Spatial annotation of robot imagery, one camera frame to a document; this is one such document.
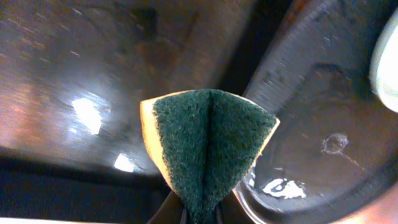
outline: green scouring pad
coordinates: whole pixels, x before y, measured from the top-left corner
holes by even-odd
[[[214,209],[246,175],[279,125],[253,102],[220,90],[192,90],[141,102],[147,152],[182,199],[190,223],[214,223]]]

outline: metal surface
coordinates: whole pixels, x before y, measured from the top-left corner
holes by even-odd
[[[371,93],[368,71],[396,6],[316,1],[270,49],[246,97],[281,125],[237,187],[248,214],[331,222],[395,183],[398,115]]]
[[[1,157],[161,178],[139,102],[215,87],[253,3],[1,1]]]

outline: water droplet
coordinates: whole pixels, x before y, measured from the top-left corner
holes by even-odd
[[[329,154],[339,154],[343,152],[349,141],[347,135],[340,133],[333,133],[322,142],[321,152]]]

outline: sponge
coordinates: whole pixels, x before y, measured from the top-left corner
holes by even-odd
[[[214,209],[246,175],[279,120],[220,90],[172,93],[141,102],[144,142],[190,223],[214,223]]]

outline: white object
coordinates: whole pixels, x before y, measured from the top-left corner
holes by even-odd
[[[370,79],[383,104],[398,113],[398,10],[389,19],[377,41]]]

